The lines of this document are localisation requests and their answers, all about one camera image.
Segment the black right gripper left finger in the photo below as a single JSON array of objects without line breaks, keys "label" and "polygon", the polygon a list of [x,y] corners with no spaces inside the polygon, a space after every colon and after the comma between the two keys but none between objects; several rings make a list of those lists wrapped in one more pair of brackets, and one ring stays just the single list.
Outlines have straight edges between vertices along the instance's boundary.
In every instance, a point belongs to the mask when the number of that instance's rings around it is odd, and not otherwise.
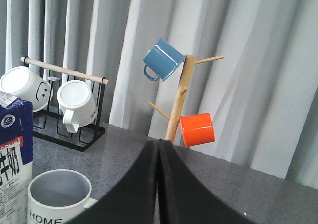
[{"label": "black right gripper left finger", "polygon": [[152,224],[157,188],[158,144],[147,141],[123,178],[69,224]]}]

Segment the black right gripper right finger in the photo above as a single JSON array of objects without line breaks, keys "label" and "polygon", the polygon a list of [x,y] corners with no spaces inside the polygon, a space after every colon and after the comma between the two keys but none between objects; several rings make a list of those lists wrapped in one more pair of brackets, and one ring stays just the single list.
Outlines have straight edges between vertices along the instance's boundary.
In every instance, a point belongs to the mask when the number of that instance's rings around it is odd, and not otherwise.
[{"label": "black right gripper right finger", "polygon": [[160,139],[158,198],[162,224],[252,224],[212,194],[183,163],[170,141]]}]

